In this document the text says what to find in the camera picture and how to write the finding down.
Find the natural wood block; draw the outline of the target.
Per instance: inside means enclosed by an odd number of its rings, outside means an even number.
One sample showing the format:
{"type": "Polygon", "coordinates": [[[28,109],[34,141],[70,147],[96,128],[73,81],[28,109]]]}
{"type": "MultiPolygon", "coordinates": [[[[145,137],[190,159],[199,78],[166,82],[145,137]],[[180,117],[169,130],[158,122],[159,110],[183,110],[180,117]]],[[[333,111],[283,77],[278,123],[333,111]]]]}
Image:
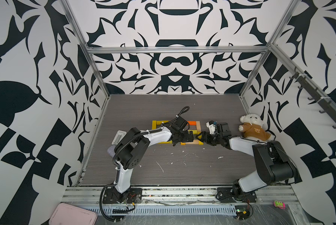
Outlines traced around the natural wood block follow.
{"type": "Polygon", "coordinates": [[[198,133],[202,132],[201,124],[200,124],[199,121],[196,121],[196,128],[197,128],[197,132],[198,132],[198,133]]]}
{"type": "Polygon", "coordinates": [[[193,141],[193,142],[186,142],[186,143],[184,143],[184,142],[181,142],[181,145],[199,145],[199,141],[193,141]]]}

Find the yellow block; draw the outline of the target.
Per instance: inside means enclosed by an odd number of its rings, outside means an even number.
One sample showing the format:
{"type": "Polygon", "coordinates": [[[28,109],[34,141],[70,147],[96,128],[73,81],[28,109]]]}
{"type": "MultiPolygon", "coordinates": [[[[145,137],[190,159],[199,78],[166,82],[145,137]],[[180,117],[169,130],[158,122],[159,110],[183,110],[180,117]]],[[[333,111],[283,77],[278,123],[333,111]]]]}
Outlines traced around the yellow block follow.
{"type": "Polygon", "coordinates": [[[199,145],[203,145],[203,144],[204,144],[204,142],[202,141],[201,138],[198,138],[198,144],[199,144],[199,145]]]}
{"type": "Polygon", "coordinates": [[[193,132],[194,135],[197,135],[198,134],[198,131],[197,130],[189,130],[189,132],[193,132]]]}
{"type": "Polygon", "coordinates": [[[166,124],[168,123],[169,121],[156,121],[156,124],[157,125],[161,125],[161,124],[166,124]]]}
{"type": "Polygon", "coordinates": [[[152,121],[152,130],[157,128],[157,121],[152,121]]]}
{"type": "Polygon", "coordinates": [[[160,142],[159,144],[172,144],[172,141],[169,141],[169,142],[160,142]]]}

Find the orange block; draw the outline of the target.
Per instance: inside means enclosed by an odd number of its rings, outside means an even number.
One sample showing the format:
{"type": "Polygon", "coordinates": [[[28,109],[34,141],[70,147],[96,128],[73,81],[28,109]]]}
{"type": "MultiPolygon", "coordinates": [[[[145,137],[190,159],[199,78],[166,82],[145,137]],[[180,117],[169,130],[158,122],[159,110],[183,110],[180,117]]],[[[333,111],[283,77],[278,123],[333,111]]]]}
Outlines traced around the orange block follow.
{"type": "Polygon", "coordinates": [[[197,122],[196,121],[188,121],[189,125],[191,126],[196,126],[197,125],[197,122]]]}

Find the yellow block top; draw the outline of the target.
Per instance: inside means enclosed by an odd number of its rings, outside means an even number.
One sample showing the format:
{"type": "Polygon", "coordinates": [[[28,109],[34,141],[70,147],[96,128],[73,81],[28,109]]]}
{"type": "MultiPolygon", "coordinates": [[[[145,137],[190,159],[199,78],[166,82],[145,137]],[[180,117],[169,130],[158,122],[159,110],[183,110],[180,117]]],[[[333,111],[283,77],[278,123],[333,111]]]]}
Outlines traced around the yellow block top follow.
{"type": "Polygon", "coordinates": [[[156,124],[157,125],[161,125],[161,124],[166,124],[168,123],[169,121],[156,121],[156,124]]]}

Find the natural wood block bottom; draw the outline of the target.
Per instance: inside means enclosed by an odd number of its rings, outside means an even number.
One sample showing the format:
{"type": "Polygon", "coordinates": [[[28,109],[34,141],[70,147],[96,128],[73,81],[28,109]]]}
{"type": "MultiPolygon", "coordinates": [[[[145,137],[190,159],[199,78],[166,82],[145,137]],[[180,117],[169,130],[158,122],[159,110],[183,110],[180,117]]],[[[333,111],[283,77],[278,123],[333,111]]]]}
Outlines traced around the natural wood block bottom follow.
{"type": "Polygon", "coordinates": [[[186,142],[186,143],[184,143],[184,142],[181,142],[181,145],[199,145],[199,141],[193,141],[193,142],[186,142]]]}

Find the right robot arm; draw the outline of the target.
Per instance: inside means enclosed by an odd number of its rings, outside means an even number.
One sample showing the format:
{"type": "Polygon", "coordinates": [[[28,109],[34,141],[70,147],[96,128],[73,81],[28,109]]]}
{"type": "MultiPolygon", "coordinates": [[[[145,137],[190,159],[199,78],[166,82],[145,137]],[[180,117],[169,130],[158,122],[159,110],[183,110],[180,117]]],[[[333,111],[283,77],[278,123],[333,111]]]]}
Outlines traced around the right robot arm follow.
{"type": "Polygon", "coordinates": [[[234,182],[232,196],[237,197],[277,182],[298,178],[296,165],[278,141],[261,142],[232,136],[226,123],[210,121],[207,127],[209,131],[197,134],[196,139],[211,146],[221,145],[254,157],[256,171],[234,182]]]}

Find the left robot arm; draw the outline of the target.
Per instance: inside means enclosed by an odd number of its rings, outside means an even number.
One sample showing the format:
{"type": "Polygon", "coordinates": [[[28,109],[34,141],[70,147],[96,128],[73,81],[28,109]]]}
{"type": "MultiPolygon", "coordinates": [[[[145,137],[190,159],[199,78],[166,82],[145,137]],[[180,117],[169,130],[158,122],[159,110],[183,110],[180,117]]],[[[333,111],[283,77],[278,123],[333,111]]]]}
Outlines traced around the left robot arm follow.
{"type": "Polygon", "coordinates": [[[159,128],[152,130],[138,130],[131,128],[118,144],[112,145],[107,152],[116,166],[116,178],[110,185],[114,198],[123,202],[129,195],[133,168],[139,164],[148,147],[161,142],[171,142],[173,146],[178,143],[194,141],[193,132],[188,131],[189,123],[181,117],[189,111],[184,107],[173,120],[163,122],[159,128]]]}

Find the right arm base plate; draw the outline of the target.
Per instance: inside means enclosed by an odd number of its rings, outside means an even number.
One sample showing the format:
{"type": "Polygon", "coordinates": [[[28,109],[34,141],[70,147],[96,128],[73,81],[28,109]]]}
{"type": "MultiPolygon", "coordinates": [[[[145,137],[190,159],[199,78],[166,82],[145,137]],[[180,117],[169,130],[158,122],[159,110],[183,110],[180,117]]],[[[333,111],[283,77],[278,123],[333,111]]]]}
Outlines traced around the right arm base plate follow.
{"type": "Polygon", "coordinates": [[[245,193],[233,187],[217,188],[217,194],[215,197],[221,203],[239,203],[239,202],[255,203],[257,199],[257,195],[255,192],[245,193]]]}

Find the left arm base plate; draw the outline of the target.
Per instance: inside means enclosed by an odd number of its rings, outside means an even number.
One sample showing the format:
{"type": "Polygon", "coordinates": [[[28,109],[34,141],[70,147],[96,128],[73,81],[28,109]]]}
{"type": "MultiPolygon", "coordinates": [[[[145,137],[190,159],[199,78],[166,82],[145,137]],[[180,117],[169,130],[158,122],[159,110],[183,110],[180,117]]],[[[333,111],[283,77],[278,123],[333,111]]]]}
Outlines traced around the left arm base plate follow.
{"type": "Polygon", "coordinates": [[[129,188],[124,193],[119,193],[116,188],[107,188],[103,194],[103,204],[114,203],[140,203],[142,199],[141,188],[129,188]]]}

